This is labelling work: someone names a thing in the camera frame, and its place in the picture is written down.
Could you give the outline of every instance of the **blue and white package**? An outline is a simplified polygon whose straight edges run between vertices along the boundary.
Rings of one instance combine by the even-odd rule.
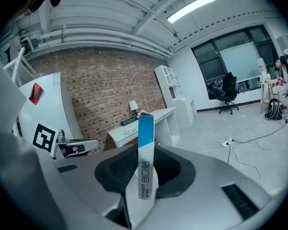
[[[154,172],[154,141],[154,116],[146,112],[141,112],[138,135],[139,199],[151,199]]]

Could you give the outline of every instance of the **table lamp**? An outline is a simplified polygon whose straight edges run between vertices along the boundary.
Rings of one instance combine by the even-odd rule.
[[[136,109],[139,109],[138,105],[136,104],[135,101],[130,101],[129,105],[130,105],[130,110],[134,111],[135,118],[137,119],[138,113],[136,112]]]

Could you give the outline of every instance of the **black vent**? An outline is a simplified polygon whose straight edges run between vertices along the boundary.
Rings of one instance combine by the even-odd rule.
[[[258,208],[235,184],[224,186],[222,187],[222,190],[236,207],[237,211],[244,220],[250,218],[258,211]]]
[[[58,168],[58,171],[60,173],[63,173],[63,172],[66,172],[66,171],[71,171],[71,170],[74,170],[74,169],[77,169],[78,167],[74,164],[69,164],[69,165],[66,165],[66,166],[63,166],[63,167],[59,167]]]

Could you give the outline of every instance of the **office chair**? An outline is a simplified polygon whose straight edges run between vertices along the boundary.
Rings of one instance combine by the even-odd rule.
[[[216,96],[216,99],[219,101],[225,101],[225,106],[222,106],[220,108],[219,113],[221,113],[222,109],[227,108],[230,110],[230,114],[232,115],[232,110],[229,106],[229,102],[231,102],[234,108],[237,108],[239,110],[239,107],[237,107],[232,101],[236,98],[237,96],[237,91],[236,91],[236,81],[237,78],[234,77],[231,72],[227,73],[225,75],[225,78],[223,79],[223,86],[222,86],[222,91],[224,94],[218,94]]]

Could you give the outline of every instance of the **window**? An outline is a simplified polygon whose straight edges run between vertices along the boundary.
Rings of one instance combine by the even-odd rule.
[[[216,50],[211,43],[196,48],[193,50],[193,52],[197,58],[197,61],[199,62],[210,59],[217,55]]]
[[[235,33],[226,37],[215,40],[215,44],[219,51],[250,43],[250,39],[245,32]]]
[[[244,52],[248,47],[252,48],[249,48],[248,55],[245,55]],[[237,77],[237,83],[243,91],[260,88],[257,84],[257,77],[260,75],[257,67],[259,57],[264,59],[271,77],[277,77],[277,72],[274,70],[277,53],[268,32],[262,25],[211,39],[193,48],[192,51],[202,71],[209,98],[213,96],[210,94],[213,89],[222,88],[219,85],[222,85],[224,75],[230,71]]]
[[[219,57],[201,63],[201,67],[207,81],[225,75]]]
[[[270,64],[274,63],[273,58],[273,51],[272,51],[272,45],[266,44],[266,45],[259,45],[258,46],[258,53],[262,59],[264,59],[264,63]]]
[[[254,38],[255,42],[266,41],[268,38],[264,35],[264,32],[261,28],[250,29],[250,33]]]

